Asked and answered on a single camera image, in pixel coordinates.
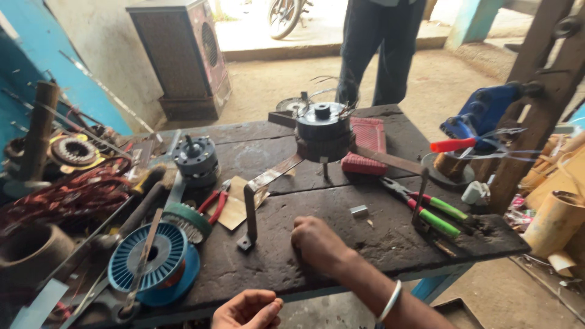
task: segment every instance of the pliers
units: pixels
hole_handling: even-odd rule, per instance
[[[419,197],[418,192],[413,192],[406,187],[400,185],[399,182],[389,179],[388,177],[380,178],[382,185],[385,188],[395,192],[399,196],[406,201],[410,209],[414,211],[414,208],[417,206],[416,199]],[[451,217],[455,218],[458,221],[464,221],[467,218],[467,215],[460,211],[459,209],[453,207],[452,205],[438,199],[435,197],[428,196],[426,194],[422,195],[422,201],[430,204],[431,206],[442,210],[444,213],[450,215]],[[456,227],[449,224],[448,222],[440,219],[439,217],[432,214],[430,211],[424,209],[423,207],[418,208],[418,215],[425,220],[431,227],[437,229],[440,232],[445,233],[446,235],[456,238],[459,236],[461,231],[459,231]]]
[[[205,202],[203,202],[203,204],[199,206],[199,209],[197,209],[197,211],[199,211],[200,214],[203,214],[213,203],[216,202],[216,200],[218,200],[218,206],[215,209],[213,216],[209,218],[210,224],[215,223],[215,221],[217,221],[219,216],[221,215],[223,207],[225,206],[225,201],[228,200],[229,196],[228,191],[231,182],[232,182],[231,179],[228,179],[225,182],[223,182],[221,186],[217,190],[213,191],[211,195],[207,198],[207,200],[205,200]]]

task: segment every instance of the black trousers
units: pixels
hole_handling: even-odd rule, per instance
[[[336,101],[353,105],[372,56],[378,53],[378,75],[372,106],[397,104],[406,95],[412,55],[426,0],[400,0],[386,7],[369,0],[349,0],[343,25],[342,65]]]

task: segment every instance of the blue wire spool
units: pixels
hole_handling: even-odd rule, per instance
[[[149,230],[150,224],[147,224],[132,232],[110,258],[108,279],[116,290],[130,291]],[[181,266],[187,245],[182,229],[171,223],[159,223],[138,292],[153,289],[170,278]]]
[[[199,253],[193,245],[189,244],[185,256],[185,271],[179,282],[168,288],[153,289],[138,293],[136,294],[136,299],[148,306],[157,307],[168,305],[191,290],[200,268]]]

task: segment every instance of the person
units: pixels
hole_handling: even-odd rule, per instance
[[[349,0],[336,102],[356,106],[364,71],[378,50],[372,106],[398,104],[416,51],[426,0]]]
[[[301,250],[304,261],[347,287],[380,317],[397,283],[378,271],[355,250],[347,247],[323,221],[297,217],[291,242]],[[447,319],[402,289],[383,318],[386,328],[456,329]],[[264,329],[280,324],[278,312],[283,300],[269,290],[245,290],[217,309],[212,329]]]

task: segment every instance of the human arm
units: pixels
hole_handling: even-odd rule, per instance
[[[396,288],[394,281],[347,247],[319,218],[297,217],[292,232],[291,242],[300,248],[304,261],[353,291],[376,317],[382,313]],[[455,329],[442,315],[404,289],[384,319],[384,325],[388,329]]]
[[[221,305],[214,313],[212,329],[274,329],[283,300],[269,290],[248,289]]]

